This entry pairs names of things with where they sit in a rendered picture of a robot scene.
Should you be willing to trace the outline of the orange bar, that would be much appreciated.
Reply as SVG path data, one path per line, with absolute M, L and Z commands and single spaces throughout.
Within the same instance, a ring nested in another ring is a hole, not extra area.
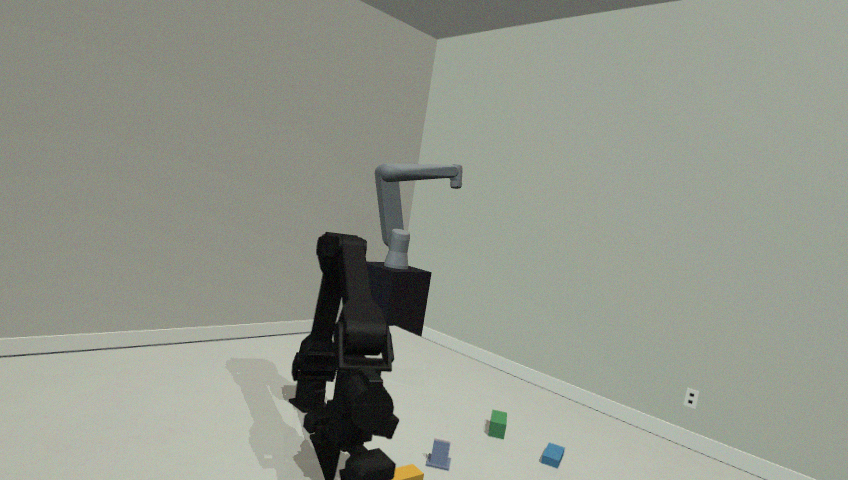
M 424 473 L 413 464 L 404 467 L 396 467 L 394 470 L 393 480 L 423 480 L 423 478 Z

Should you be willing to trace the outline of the green cube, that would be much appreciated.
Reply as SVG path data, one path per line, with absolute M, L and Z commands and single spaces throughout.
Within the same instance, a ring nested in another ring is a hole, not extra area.
M 493 410 L 491 413 L 488 437 L 504 439 L 507 425 L 507 412 Z

